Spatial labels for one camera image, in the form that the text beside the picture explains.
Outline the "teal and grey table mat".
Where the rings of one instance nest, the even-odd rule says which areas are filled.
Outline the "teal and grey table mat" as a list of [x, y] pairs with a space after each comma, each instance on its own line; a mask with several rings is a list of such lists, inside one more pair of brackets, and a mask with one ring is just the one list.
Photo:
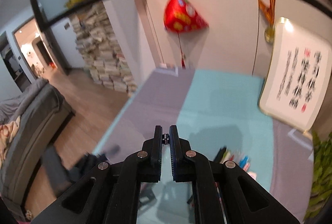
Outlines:
[[263, 114], [258, 77], [201, 69], [155, 69], [128, 100], [94, 149], [118, 163], [153, 137], [155, 126], [214, 159], [220, 148], [248, 157], [257, 181], [299, 221], [310, 200], [312, 140]]

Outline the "gold medal with striped ribbon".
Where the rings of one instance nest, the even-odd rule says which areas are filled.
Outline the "gold medal with striped ribbon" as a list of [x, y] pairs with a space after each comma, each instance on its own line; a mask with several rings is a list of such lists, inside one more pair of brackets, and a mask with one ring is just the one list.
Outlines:
[[273, 44], [275, 38], [276, 0], [269, 0], [269, 5], [266, 5], [263, 0], [258, 0], [258, 6], [269, 24], [269, 26], [265, 29], [265, 40], [267, 43]]

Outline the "grey sofa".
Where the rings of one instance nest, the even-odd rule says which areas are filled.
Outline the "grey sofa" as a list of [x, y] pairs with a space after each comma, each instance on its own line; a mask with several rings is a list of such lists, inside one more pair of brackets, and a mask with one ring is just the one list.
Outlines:
[[25, 194], [38, 161], [72, 113], [65, 97], [44, 78], [1, 101], [1, 198], [17, 220], [26, 219]]

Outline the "blue capped pen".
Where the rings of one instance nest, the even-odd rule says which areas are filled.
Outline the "blue capped pen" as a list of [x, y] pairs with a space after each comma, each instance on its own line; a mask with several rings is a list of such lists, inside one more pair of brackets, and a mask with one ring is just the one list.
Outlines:
[[239, 161], [239, 167], [243, 169], [247, 165], [248, 159], [249, 157], [247, 155], [243, 157], [243, 159]]

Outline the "white purple correction tape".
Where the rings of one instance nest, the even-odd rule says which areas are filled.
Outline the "white purple correction tape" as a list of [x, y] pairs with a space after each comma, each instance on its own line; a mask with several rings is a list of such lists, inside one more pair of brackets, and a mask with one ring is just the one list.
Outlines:
[[257, 174], [255, 172], [249, 171], [248, 175], [251, 176], [254, 180], [257, 179]]

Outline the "green potted plant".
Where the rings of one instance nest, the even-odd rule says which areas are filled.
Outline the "green potted plant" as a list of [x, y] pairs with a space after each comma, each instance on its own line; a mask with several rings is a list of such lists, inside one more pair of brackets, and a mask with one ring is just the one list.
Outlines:
[[326, 140], [321, 140], [315, 131], [312, 137], [314, 176], [305, 221], [318, 216], [331, 198], [331, 133]]

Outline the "framed calligraphy board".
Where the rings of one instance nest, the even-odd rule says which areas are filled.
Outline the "framed calligraphy board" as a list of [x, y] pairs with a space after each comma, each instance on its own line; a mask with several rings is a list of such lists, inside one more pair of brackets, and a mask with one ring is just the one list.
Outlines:
[[311, 129], [331, 76], [331, 43], [281, 17], [259, 108], [302, 132]]

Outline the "green patterned pen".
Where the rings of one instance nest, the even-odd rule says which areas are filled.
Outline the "green patterned pen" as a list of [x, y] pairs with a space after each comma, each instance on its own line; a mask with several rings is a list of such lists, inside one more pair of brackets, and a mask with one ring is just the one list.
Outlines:
[[230, 157], [232, 156], [232, 153], [227, 150], [223, 156], [223, 158], [221, 159], [220, 163], [224, 163], [225, 161], [228, 161], [230, 159]]

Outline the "tall stack of books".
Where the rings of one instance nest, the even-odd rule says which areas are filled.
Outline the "tall stack of books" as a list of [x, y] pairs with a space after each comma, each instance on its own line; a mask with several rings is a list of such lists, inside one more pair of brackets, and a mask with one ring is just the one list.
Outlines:
[[70, 17], [76, 49], [96, 84], [132, 96], [137, 90], [128, 62], [107, 15], [97, 2]]

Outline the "red pyramid hanging ornament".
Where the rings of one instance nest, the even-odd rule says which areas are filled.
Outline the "red pyramid hanging ornament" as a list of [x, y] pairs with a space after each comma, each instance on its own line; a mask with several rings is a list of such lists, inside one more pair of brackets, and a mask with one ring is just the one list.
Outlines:
[[163, 22], [168, 32], [185, 33], [208, 28], [208, 23], [188, 0], [169, 0]]

